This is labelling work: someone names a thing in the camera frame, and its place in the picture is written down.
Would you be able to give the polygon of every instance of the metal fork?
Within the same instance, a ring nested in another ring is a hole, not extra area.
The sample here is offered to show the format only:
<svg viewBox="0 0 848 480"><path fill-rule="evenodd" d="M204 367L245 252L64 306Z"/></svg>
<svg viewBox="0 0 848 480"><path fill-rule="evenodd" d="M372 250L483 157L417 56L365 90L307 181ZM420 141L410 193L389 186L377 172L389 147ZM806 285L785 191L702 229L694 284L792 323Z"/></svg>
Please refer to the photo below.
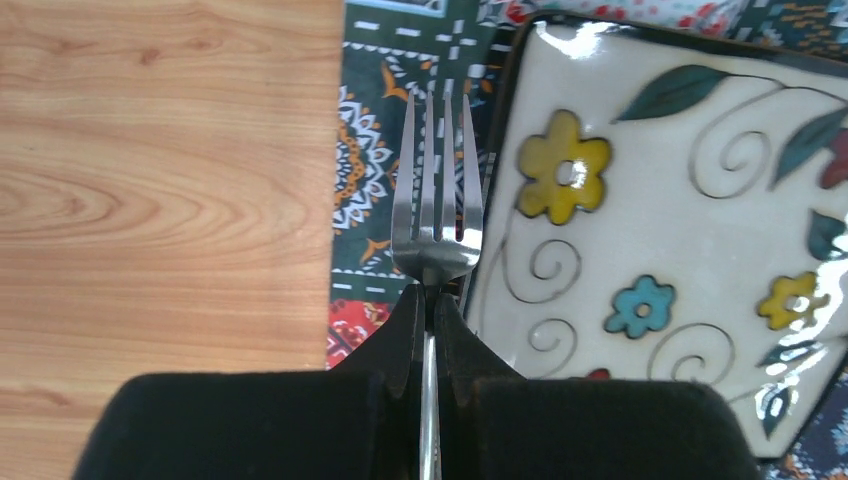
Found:
<svg viewBox="0 0 848 480"><path fill-rule="evenodd" d="M444 155L440 221L436 222L433 97L427 95L424 121L424 165L418 222L414 222L413 163L415 162L415 105L409 95L400 161L392 205L392 259L395 266L425 287L426 317L422 370L419 478L441 478L439 455L439 404L436 381L436 339L433 317L439 292L447 282L474 269L483 246L483 196L477 170L477 147L468 97L462 98L463 214L457 228L456 152L450 97L445 96Z"/></svg>

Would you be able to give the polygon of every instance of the wood grain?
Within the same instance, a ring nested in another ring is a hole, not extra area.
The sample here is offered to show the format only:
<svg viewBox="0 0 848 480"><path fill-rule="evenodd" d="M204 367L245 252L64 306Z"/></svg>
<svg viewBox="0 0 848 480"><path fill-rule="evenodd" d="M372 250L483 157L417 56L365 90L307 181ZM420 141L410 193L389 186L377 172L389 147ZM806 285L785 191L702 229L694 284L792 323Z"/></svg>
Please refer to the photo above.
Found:
<svg viewBox="0 0 848 480"><path fill-rule="evenodd" d="M0 1L0 478L140 373L323 367L342 9Z"/></svg>

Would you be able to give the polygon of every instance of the fork handle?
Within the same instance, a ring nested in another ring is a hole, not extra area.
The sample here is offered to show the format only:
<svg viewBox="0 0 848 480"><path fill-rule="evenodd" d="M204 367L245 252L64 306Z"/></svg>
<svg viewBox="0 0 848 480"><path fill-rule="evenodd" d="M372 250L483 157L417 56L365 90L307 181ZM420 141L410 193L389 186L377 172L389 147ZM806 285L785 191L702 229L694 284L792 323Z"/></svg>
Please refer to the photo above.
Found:
<svg viewBox="0 0 848 480"><path fill-rule="evenodd" d="M435 317L441 287L425 287L424 358L421 372L421 428L419 437L419 479L440 480L439 389L436 367Z"/></svg>

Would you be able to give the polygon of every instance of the fork tine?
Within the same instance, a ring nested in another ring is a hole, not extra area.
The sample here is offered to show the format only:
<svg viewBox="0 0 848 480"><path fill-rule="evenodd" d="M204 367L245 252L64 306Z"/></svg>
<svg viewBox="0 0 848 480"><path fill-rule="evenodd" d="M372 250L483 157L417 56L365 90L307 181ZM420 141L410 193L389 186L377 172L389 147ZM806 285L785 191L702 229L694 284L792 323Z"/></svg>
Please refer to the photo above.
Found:
<svg viewBox="0 0 848 480"><path fill-rule="evenodd" d="M483 191L477 165L477 144L471 123L468 95L462 96L463 245L481 248L483 243Z"/></svg>
<svg viewBox="0 0 848 480"><path fill-rule="evenodd" d="M427 93L427 111L424 121L424 165L421 174L421 215L419 216L418 238L432 240L435 229L436 185L433 169L436 154L433 143L433 95Z"/></svg>
<svg viewBox="0 0 848 480"><path fill-rule="evenodd" d="M456 240L456 151L453 145L451 99L445 95L445 154L442 158L442 237Z"/></svg>
<svg viewBox="0 0 848 480"><path fill-rule="evenodd" d="M412 166L415 163L415 100L406 102L406 117L398 158L395 197L392 203L392 244L409 242L412 235Z"/></svg>

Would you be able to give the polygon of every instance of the square plate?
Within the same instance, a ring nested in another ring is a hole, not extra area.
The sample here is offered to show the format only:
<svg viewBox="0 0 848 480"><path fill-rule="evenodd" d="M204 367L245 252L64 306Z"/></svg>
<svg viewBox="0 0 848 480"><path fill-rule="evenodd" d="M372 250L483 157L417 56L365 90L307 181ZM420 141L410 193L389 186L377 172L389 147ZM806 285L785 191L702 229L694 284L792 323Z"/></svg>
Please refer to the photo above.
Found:
<svg viewBox="0 0 848 480"><path fill-rule="evenodd" d="M708 383L782 455L848 348L848 66L546 12L506 82L469 326L529 377Z"/></svg>

